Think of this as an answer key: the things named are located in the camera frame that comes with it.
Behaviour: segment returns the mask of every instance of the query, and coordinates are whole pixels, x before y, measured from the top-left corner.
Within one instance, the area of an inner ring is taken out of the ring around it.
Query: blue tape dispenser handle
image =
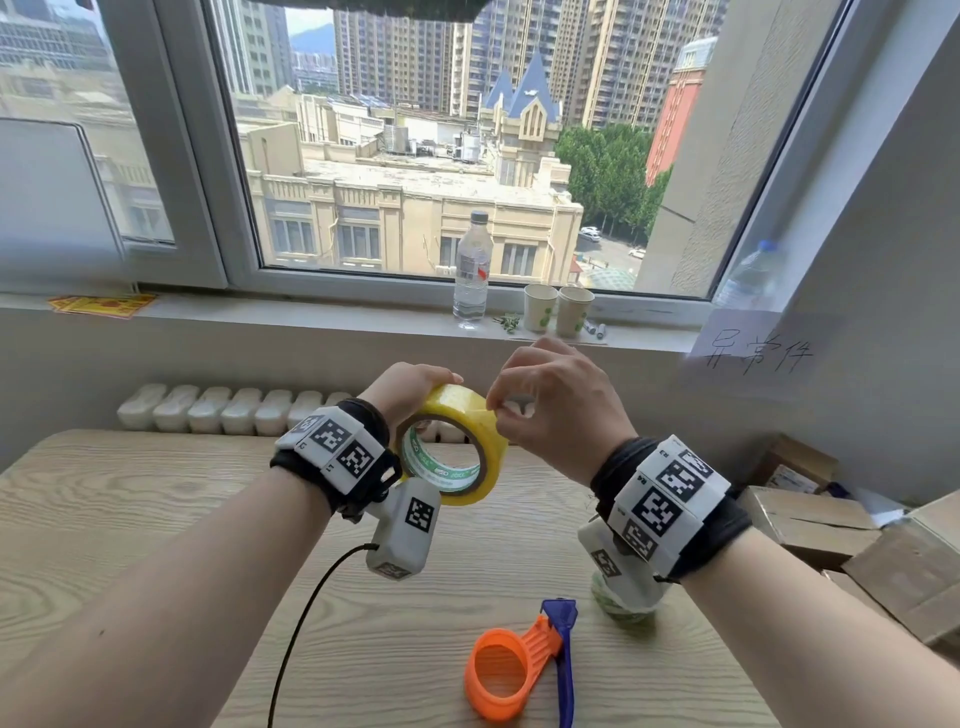
[[[573,663],[570,655],[570,631],[577,621],[577,602],[574,599],[545,599],[540,611],[550,620],[550,626],[564,638],[564,647],[556,657],[557,701],[560,704],[560,728],[573,726]]]

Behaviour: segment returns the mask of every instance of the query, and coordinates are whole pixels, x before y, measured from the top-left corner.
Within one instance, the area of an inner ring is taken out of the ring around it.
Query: forearm
[[[277,468],[126,571],[0,687],[0,724],[206,726],[330,519]]]
[[[755,529],[682,583],[784,728],[960,725],[960,672]]]

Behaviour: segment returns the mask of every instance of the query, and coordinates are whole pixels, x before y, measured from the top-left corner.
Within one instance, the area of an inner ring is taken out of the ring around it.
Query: orange tape dispenser
[[[573,725],[573,667],[570,630],[577,620],[573,599],[545,599],[541,614],[523,636],[509,629],[484,632],[473,646],[464,673],[467,700],[487,720],[516,717],[527,704],[547,660],[557,660],[560,728]]]

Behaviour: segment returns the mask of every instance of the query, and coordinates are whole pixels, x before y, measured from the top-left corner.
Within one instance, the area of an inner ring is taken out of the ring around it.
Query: wood grain tabletop
[[[263,471],[273,440],[74,430],[0,475],[0,672],[127,566]],[[443,460],[466,464],[470,446]],[[577,599],[572,664],[577,726],[770,726],[763,700],[680,587],[654,619],[625,629],[590,596],[593,564],[576,538],[589,493],[509,448],[489,497],[444,507],[426,569],[402,583],[363,554],[330,578],[284,677],[277,728],[480,726],[464,698],[473,642],[525,630],[545,598]],[[283,598],[216,725],[266,725],[283,650],[329,565],[375,521],[330,523]],[[549,665],[520,726],[557,724]]]

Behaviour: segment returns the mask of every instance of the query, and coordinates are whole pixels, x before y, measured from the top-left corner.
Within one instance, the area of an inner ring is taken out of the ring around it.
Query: green label inside tape roll
[[[400,444],[404,465],[416,477],[437,486],[442,493],[462,493],[468,490],[480,473],[480,465],[454,468],[437,461],[427,452],[415,427],[410,427]]]

